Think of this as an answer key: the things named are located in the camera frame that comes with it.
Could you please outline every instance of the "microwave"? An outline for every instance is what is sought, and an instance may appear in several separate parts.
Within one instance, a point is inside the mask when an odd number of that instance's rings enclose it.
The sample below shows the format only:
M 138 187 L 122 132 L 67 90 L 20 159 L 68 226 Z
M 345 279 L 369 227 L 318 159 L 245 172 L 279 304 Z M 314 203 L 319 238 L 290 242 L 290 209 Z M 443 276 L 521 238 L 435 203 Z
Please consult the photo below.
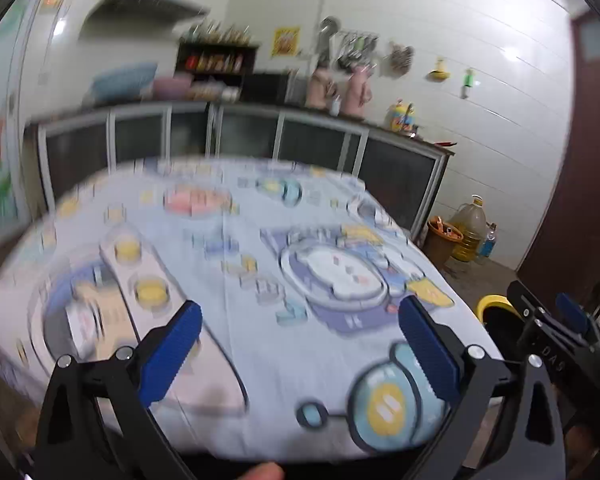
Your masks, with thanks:
M 245 74 L 240 101 L 267 105 L 304 106 L 308 78 L 298 72 L 255 72 Z

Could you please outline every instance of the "hanging utensil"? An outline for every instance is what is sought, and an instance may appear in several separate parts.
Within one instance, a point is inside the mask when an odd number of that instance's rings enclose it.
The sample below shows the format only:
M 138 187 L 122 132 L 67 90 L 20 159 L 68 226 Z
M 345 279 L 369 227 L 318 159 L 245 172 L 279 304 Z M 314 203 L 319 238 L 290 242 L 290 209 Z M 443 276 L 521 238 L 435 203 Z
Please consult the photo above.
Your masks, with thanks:
M 360 60 L 362 58 L 362 50 L 365 46 L 365 37 L 360 36 L 358 34 L 355 35 L 355 39 L 352 42 L 353 48 L 347 54 L 347 72 L 353 74 L 353 71 L 357 65 L 360 65 Z
M 376 50 L 376 44 L 378 43 L 377 36 L 367 36 L 365 38 L 365 46 L 362 49 L 362 58 L 360 60 L 366 66 L 371 66 L 373 54 Z
M 391 44 L 391 54 L 389 56 L 389 62 L 392 70 L 397 75 L 405 75 L 411 68 L 411 61 L 413 60 L 414 50 L 412 46 L 403 46 L 400 44 Z
M 318 41 L 315 53 L 319 59 L 329 61 L 331 59 L 331 38 L 340 30 L 340 20 L 335 16 L 327 16 L 318 26 Z
M 350 60 L 349 53 L 353 48 L 353 43 L 356 41 L 356 35 L 347 33 L 340 46 L 340 54 L 338 56 L 338 68 L 341 70 L 349 70 Z

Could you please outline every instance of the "blue gripper pad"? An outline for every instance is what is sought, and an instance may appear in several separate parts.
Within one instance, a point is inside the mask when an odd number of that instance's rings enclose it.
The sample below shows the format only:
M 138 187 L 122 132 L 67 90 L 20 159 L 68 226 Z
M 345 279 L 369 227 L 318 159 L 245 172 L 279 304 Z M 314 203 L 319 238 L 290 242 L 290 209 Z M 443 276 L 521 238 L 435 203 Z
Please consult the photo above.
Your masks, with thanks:
M 164 398 L 184 359 L 200 337 L 202 310 L 193 301 L 187 301 L 186 305 L 187 309 L 142 367 L 138 396 L 146 408 Z
M 400 302 L 398 323 L 416 355 L 436 397 L 455 404 L 459 399 L 459 371 L 446 347 L 414 304 L 415 296 Z
M 573 330 L 576 334 L 584 336 L 589 330 L 589 319 L 580 308 L 580 305 L 573 301 L 568 294 L 561 292 L 555 297 L 555 306 L 564 318 L 564 324 L 567 328 Z

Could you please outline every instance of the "door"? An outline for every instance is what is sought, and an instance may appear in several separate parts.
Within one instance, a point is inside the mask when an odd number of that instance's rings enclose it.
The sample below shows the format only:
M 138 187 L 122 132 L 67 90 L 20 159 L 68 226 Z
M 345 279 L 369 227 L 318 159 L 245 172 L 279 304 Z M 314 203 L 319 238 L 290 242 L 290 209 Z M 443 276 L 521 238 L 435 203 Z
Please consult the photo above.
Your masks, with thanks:
M 360 138 L 368 128 L 311 114 L 285 113 L 280 160 L 353 172 Z
M 436 159 L 369 137 L 358 177 L 400 227 L 415 233 Z
M 277 111 L 225 106 L 219 155 L 272 158 L 277 130 Z
M 29 30 L 40 0 L 16 0 L 0 20 L 0 240 L 29 221 L 19 186 L 20 73 Z
M 116 163 L 162 157 L 164 120 L 162 114 L 116 116 Z
M 600 279 L 600 21 L 573 23 L 575 96 L 562 171 L 520 280 L 548 307 L 559 292 L 583 301 Z
M 107 117 L 106 112 L 97 112 L 44 131 L 40 161 L 50 209 L 74 186 L 108 166 Z
M 173 106 L 169 156 L 205 156 L 208 122 L 204 103 Z

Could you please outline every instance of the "pink figurine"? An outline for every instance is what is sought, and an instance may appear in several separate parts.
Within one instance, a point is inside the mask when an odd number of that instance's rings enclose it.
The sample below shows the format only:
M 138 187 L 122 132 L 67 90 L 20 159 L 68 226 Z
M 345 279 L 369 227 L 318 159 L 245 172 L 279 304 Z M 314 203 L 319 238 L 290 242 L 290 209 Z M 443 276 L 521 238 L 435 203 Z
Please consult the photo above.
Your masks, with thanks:
M 305 106 L 325 109 L 327 99 L 333 97 L 335 93 L 336 85 L 331 79 L 328 66 L 319 62 L 306 88 Z
M 365 104 L 371 101 L 371 88 L 368 84 L 368 66 L 357 66 L 349 79 L 347 94 L 342 103 L 341 113 L 355 117 L 363 117 Z

